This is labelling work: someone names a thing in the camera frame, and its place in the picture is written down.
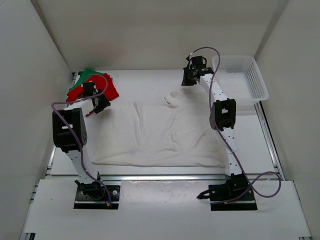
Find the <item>red t shirt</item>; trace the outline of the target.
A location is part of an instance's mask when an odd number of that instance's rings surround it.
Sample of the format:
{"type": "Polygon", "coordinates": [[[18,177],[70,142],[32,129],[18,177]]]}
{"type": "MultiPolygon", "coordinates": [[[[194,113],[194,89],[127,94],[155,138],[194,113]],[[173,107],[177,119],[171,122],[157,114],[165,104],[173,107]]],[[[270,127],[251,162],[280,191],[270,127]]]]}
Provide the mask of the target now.
{"type": "MultiPolygon", "coordinates": [[[[107,73],[103,73],[103,75],[94,75],[83,83],[84,87],[77,86],[67,93],[67,102],[70,103],[78,99],[97,95],[98,91],[102,91],[109,102],[119,97],[119,93],[113,84],[113,79],[107,73]]],[[[93,110],[87,113],[86,116],[89,116],[92,113],[94,113],[94,106],[93,110]]]]}

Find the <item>green t shirt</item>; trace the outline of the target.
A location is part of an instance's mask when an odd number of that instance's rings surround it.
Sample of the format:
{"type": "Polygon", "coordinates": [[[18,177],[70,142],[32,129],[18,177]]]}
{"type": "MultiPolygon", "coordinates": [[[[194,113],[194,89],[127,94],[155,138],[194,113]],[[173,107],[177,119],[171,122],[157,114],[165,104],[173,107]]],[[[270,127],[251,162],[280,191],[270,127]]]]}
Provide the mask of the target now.
{"type": "Polygon", "coordinates": [[[73,86],[69,89],[69,92],[72,91],[74,88],[81,85],[83,82],[89,80],[90,77],[93,77],[94,75],[103,75],[103,73],[92,70],[90,68],[86,68],[81,75],[76,75],[75,82],[73,86]]]}

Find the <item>white t shirt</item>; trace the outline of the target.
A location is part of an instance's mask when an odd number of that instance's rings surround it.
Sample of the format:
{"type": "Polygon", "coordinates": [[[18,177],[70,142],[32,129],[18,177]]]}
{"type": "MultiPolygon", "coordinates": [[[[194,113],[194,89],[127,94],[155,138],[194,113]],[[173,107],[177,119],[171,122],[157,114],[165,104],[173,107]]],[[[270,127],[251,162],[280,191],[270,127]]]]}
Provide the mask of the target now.
{"type": "Polygon", "coordinates": [[[172,91],[162,104],[115,102],[99,115],[92,162],[132,167],[223,167],[207,94],[172,91]]]}

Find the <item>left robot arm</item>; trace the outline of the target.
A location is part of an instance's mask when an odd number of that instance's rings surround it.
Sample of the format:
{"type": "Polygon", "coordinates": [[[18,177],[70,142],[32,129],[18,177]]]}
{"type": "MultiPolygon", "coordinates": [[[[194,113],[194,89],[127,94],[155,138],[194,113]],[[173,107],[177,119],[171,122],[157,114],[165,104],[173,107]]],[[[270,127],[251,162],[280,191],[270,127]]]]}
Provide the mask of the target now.
{"type": "Polygon", "coordinates": [[[58,110],[56,105],[64,105],[65,102],[51,104],[53,142],[71,160],[77,174],[76,184],[83,194],[93,201],[104,200],[109,206],[112,203],[108,187],[103,183],[101,176],[93,167],[86,149],[88,134],[85,125],[85,116],[90,112],[99,113],[110,103],[97,89],[94,82],[85,82],[80,85],[80,93],[76,100],[68,102],[68,107],[58,110]]]}

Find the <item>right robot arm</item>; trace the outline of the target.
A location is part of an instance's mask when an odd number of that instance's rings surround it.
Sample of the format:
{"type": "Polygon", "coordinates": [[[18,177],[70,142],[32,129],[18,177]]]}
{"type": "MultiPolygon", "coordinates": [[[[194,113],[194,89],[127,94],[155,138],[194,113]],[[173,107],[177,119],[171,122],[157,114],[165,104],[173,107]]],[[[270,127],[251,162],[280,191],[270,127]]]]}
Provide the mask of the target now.
{"type": "Polygon", "coordinates": [[[222,141],[225,161],[225,183],[211,185],[198,199],[210,199],[212,205],[229,204],[239,200],[250,186],[236,155],[235,123],[237,103],[228,97],[215,79],[216,71],[207,67],[203,56],[188,56],[183,69],[183,87],[199,84],[209,97],[209,124],[222,141]]]}

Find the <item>white plastic basket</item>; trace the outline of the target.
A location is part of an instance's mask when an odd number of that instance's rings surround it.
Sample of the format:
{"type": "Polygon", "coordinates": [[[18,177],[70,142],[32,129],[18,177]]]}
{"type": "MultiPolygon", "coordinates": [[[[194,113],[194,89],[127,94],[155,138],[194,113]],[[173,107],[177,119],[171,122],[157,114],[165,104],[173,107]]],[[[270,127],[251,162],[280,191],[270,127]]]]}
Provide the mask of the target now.
{"type": "Polygon", "coordinates": [[[217,55],[212,66],[218,67],[215,75],[223,92],[235,99],[237,108],[252,108],[269,98],[263,76],[254,57],[249,55],[217,55]]]}

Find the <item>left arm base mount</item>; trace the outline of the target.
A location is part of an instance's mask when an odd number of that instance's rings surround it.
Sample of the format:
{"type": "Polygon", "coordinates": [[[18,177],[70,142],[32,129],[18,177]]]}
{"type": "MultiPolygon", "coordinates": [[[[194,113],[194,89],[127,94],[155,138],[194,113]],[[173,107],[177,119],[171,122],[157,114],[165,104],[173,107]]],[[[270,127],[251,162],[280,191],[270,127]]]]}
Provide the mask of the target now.
{"type": "Polygon", "coordinates": [[[121,186],[106,185],[106,189],[96,181],[92,183],[80,183],[75,180],[77,185],[74,209],[81,210],[118,210],[121,186]]]}

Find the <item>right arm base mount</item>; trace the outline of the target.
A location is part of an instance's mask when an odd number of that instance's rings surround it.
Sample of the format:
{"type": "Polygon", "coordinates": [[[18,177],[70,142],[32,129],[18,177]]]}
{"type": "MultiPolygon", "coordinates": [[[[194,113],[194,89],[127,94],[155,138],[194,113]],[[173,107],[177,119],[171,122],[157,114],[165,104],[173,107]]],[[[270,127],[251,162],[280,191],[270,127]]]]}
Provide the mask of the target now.
{"type": "Polygon", "coordinates": [[[251,188],[233,190],[227,183],[208,186],[210,210],[224,211],[257,211],[257,203],[251,188]]]}

